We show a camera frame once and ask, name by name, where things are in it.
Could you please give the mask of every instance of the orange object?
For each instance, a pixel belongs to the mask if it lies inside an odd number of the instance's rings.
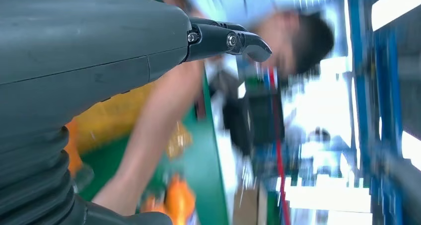
[[[76,147],[76,125],[75,121],[71,121],[68,123],[67,128],[69,130],[69,142],[67,146],[65,147],[65,151],[69,154],[69,170],[71,173],[71,176],[74,178],[76,173],[82,169],[83,163],[82,159],[80,158],[79,152],[77,151]]]
[[[187,131],[182,122],[177,122],[177,127],[167,145],[168,158],[174,159],[179,157],[191,143],[192,135]]]
[[[195,202],[196,197],[187,185],[186,180],[181,179],[179,175],[173,176],[168,185],[165,206],[174,225],[198,224]]]
[[[164,207],[163,203],[160,203],[156,200],[154,196],[150,196],[148,199],[146,199],[145,203],[142,205],[142,208],[140,209],[141,212],[160,212],[163,214],[167,214],[167,210]]]

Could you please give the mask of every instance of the blue metal shelf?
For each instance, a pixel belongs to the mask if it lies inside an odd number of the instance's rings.
[[[372,32],[367,9],[374,1],[348,0],[361,168],[370,184],[373,224],[413,224],[403,210],[421,204],[421,173],[402,158],[396,33],[390,26]],[[376,92],[378,104],[370,91]],[[382,120],[381,137],[376,113]]]

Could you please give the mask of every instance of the yellow shirt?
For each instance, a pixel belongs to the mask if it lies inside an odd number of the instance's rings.
[[[130,133],[152,84],[93,105],[74,118],[79,153]]]

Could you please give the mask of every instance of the person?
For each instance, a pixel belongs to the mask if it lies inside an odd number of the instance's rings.
[[[188,8],[185,0],[164,1],[184,10]],[[189,12],[190,16],[219,20],[209,17],[199,8],[192,8]],[[262,36],[273,51],[264,65],[276,65],[285,76],[306,71],[309,65],[324,58],[333,46],[332,32],[326,23],[294,12],[276,11],[266,15],[259,24],[253,25],[253,32]],[[94,203],[124,216],[135,213],[176,123],[201,90],[204,65],[202,60],[182,63],[156,81],[116,174],[98,192]]]
[[[277,67],[282,78],[302,74],[332,50],[334,37],[316,14],[299,14],[276,0],[163,0],[204,18],[245,26],[272,50],[263,67]]]

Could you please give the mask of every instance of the robotic arm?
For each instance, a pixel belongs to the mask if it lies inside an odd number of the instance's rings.
[[[242,26],[152,0],[0,0],[0,224],[152,224],[73,193],[63,127],[93,104],[221,53],[262,62]]]

